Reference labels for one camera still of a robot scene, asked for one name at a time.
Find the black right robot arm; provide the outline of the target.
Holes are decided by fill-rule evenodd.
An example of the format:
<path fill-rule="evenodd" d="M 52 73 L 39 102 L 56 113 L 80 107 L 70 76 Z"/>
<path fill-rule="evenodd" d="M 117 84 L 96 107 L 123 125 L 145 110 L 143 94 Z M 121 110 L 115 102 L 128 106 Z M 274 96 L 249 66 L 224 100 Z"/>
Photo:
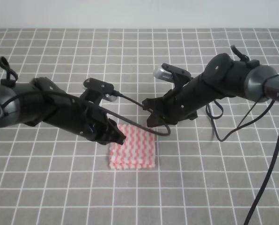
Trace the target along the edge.
<path fill-rule="evenodd" d="M 170 64 L 163 63 L 156 68 L 154 77 L 173 83 L 174 88 L 162 97 L 147 98 L 142 102 L 145 110 L 152 110 L 147 126 L 154 128 L 194 120 L 198 109 L 226 97 L 241 97 L 259 103 L 269 99 L 279 102 L 276 70 L 258 60 L 250 60 L 235 46 L 231 46 L 231 50 L 239 60 L 220 53 L 195 78 L 188 71 Z"/>

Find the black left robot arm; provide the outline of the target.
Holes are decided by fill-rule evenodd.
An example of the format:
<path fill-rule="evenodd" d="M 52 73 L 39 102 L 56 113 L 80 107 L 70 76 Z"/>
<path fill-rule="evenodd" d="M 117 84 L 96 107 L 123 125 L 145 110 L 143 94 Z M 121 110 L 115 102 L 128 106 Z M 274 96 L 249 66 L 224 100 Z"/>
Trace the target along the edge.
<path fill-rule="evenodd" d="M 49 78 L 34 78 L 29 83 L 0 83 L 0 128 L 41 122 L 102 145 L 123 144 L 126 136 L 114 120 L 99 108 L 102 99 L 112 94 L 111 84 L 90 78 L 84 81 L 80 97 L 70 96 Z"/>

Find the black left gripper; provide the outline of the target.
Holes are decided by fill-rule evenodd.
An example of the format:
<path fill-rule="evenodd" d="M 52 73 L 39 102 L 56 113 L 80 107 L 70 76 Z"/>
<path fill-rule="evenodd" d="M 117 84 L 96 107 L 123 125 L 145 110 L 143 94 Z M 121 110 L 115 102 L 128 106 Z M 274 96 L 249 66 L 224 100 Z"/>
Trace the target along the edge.
<path fill-rule="evenodd" d="M 126 136 L 102 110 L 92 108 L 77 98 L 71 98 L 70 104 L 69 132 L 101 145 L 124 144 Z"/>

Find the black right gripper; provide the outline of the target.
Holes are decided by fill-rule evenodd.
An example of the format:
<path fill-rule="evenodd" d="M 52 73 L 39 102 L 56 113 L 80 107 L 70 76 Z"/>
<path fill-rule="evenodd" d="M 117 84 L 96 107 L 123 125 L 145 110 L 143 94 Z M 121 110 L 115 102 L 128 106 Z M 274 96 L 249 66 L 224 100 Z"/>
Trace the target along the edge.
<path fill-rule="evenodd" d="M 174 94 L 169 90 L 162 98 L 146 98 L 142 101 L 144 110 L 151 110 L 147 118 L 147 127 L 154 128 L 168 124 L 177 124 L 183 120 L 194 120 L 198 117 L 197 111 L 190 108 L 190 99 L 187 94 Z"/>

